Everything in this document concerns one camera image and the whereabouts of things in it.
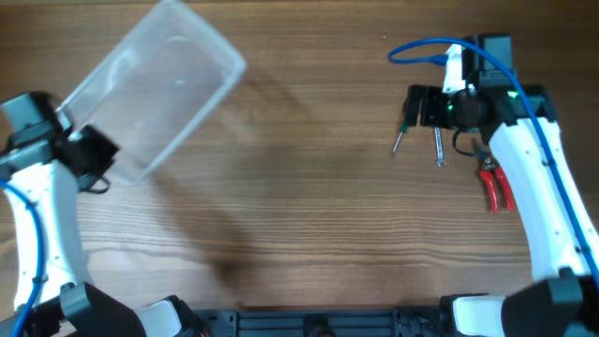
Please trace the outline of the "green handled screwdriver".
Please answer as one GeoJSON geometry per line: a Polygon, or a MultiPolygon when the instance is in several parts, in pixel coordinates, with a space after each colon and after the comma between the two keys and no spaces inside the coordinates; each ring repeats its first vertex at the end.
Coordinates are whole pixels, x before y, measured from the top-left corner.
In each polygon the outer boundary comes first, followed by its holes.
{"type": "Polygon", "coordinates": [[[398,151],[399,145],[400,145],[400,143],[402,141],[402,137],[404,136],[404,134],[406,132],[407,132],[407,125],[406,125],[405,122],[402,122],[402,124],[401,124],[401,126],[399,128],[399,131],[398,131],[397,138],[396,138],[396,140],[394,142],[394,145],[392,147],[392,150],[391,150],[391,154],[392,155],[394,155],[398,151]]]}

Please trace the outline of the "clear plastic container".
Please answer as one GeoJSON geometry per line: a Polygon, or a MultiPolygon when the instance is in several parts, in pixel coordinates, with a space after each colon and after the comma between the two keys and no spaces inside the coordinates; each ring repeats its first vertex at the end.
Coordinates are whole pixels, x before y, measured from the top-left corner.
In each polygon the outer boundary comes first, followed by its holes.
{"type": "Polygon", "coordinates": [[[158,2],[63,101],[78,131],[119,147],[110,172],[138,182],[238,85],[241,54],[182,1],[158,2]]]}

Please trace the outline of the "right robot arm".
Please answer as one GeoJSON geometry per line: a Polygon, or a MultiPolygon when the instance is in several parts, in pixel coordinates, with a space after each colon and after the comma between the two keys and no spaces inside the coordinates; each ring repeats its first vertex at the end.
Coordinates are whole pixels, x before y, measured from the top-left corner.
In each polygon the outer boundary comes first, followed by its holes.
{"type": "Polygon", "coordinates": [[[511,38],[442,37],[446,52],[429,62],[446,70],[439,87],[413,85],[404,127],[476,133],[474,152],[489,198],[517,210],[533,283],[507,296],[442,298],[438,336],[594,336],[598,332],[598,234],[563,153],[548,91],[523,84],[511,38]]]}

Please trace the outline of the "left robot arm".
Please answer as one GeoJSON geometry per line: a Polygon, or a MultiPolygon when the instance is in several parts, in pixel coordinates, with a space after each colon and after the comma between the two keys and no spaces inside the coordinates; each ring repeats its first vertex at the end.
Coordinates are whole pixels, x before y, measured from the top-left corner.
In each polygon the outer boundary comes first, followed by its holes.
{"type": "Polygon", "coordinates": [[[14,316],[4,336],[53,336],[63,323],[76,336],[208,336],[209,327],[176,296],[134,311],[92,284],[83,260],[76,202],[119,148],[96,128],[74,128],[46,92],[2,103],[12,129],[1,152],[1,188],[16,229],[19,276],[14,316]]]}

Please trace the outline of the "silver socket wrench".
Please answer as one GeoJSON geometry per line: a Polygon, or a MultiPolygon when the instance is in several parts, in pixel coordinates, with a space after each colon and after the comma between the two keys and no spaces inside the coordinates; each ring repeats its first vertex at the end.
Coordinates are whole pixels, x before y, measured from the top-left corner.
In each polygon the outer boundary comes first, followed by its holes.
{"type": "Polygon", "coordinates": [[[443,137],[442,131],[440,127],[434,128],[434,136],[435,136],[435,147],[436,147],[436,164],[439,168],[446,165],[445,153],[444,153],[444,145],[443,145],[443,137]]]}

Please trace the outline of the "red handled snips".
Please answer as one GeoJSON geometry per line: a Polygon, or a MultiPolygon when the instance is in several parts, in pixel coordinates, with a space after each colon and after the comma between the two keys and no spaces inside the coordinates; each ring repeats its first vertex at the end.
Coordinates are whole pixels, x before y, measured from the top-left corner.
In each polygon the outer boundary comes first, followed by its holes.
{"type": "Polygon", "coordinates": [[[474,140],[473,145],[479,161],[478,176],[486,187],[490,201],[490,210],[493,213],[499,211],[499,196],[503,196],[505,207],[509,211],[514,211],[516,209],[516,201],[504,170],[490,151],[483,147],[481,141],[474,140]]]}

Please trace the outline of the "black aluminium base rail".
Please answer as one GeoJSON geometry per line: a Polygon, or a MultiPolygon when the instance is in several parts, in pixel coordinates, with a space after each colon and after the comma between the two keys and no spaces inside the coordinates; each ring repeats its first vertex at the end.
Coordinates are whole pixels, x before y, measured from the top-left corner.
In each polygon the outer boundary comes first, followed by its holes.
{"type": "Polygon", "coordinates": [[[434,306],[368,310],[255,311],[197,310],[210,336],[302,337],[323,323],[336,336],[459,336],[449,314],[434,306]]]}

